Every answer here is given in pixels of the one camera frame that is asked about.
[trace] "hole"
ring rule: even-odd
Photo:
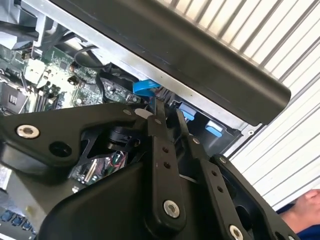
[[[218,190],[219,190],[220,193],[223,193],[223,192],[224,192],[224,190],[222,189],[222,187],[218,186],[217,188],[218,188]]]
[[[66,158],[69,157],[72,153],[71,147],[69,147],[63,141],[55,141],[49,145],[50,152],[59,157],[59,158]]]
[[[233,230],[234,235],[236,235],[237,237],[240,237],[240,232],[238,230]]]
[[[278,240],[286,240],[284,236],[282,236],[279,232],[275,232],[275,236]]]
[[[170,168],[171,168],[170,163],[168,163],[167,161],[165,161],[165,162],[163,163],[163,165],[165,166],[166,169],[170,169]]]
[[[27,134],[27,135],[31,135],[31,134],[34,133],[34,131],[33,131],[30,127],[25,127],[25,128],[23,129],[23,132],[24,132],[25,134]]]
[[[166,154],[169,152],[168,148],[166,148],[165,146],[162,148],[162,151],[164,151]]]
[[[140,142],[140,139],[134,139],[134,140],[133,140],[133,146],[134,146],[134,147],[138,147],[138,146],[140,145],[140,143],[141,143],[141,142]]]
[[[253,224],[252,224],[251,217],[250,217],[248,211],[243,206],[237,206],[235,208],[235,210],[239,216],[239,219],[241,221],[243,228],[245,230],[249,231],[252,228]]]
[[[171,210],[171,212],[176,212],[176,208],[173,205],[169,205],[168,208]]]

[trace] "hand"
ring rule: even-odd
[[[310,190],[299,197],[295,205],[281,217],[295,233],[313,225],[319,225],[320,189]]]

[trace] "metal frame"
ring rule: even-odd
[[[137,76],[137,72],[139,72],[145,76],[145,79],[152,79],[156,81],[184,100],[192,103],[195,107],[201,109],[210,116],[215,117],[231,128],[239,129],[243,125],[244,121],[238,117],[181,83],[169,74],[153,66],[136,54],[128,51],[123,46],[91,28],[52,2],[48,0],[24,0],[24,2],[65,28],[72,29],[72,31],[78,36],[88,40],[97,47],[104,49],[106,54],[110,55],[111,61],[128,73]]]

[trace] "capacitor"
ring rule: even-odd
[[[79,69],[80,67],[81,66],[78,63],[73,61],[69,66],[69,71],[73,73],[75,70]]]
[[[77,78],[75,75],[69,77],[69,78],[67,79],[67,82],[68,82],[69,84],[73,85],[73,86],[76,86],[76,85],[79,84],[79,80],[78,80],[78,78]]]

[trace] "finger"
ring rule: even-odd
[[[320,196],[320,189],[312,189],[310,191],[307,191],[303,196],[306,199],[311,199],[311,198],[314,198],[316,196]]]

